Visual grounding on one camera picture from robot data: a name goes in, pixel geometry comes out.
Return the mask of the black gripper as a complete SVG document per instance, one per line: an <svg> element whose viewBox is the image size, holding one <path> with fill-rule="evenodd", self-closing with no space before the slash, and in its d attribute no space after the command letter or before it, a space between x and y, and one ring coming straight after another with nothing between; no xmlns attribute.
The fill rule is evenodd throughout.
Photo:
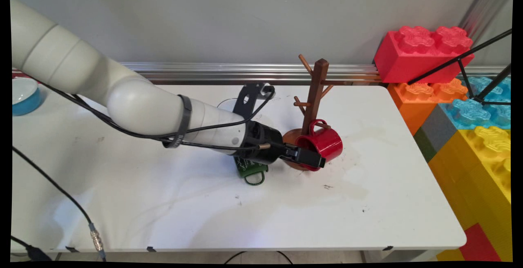
<svg viewBox="0 0 523 268"><path fill-rule="evenodd" d="M253 147L263 144L269 144L270 147L267 149L242 150L239 151L239 157L263 165L272 164L277 159L282 158L312 169L321 169L325 166L326 159L319 153L304 147L284 143L282 134L272 127L256 121L247 122L245 139L241 147Z"/></svg>

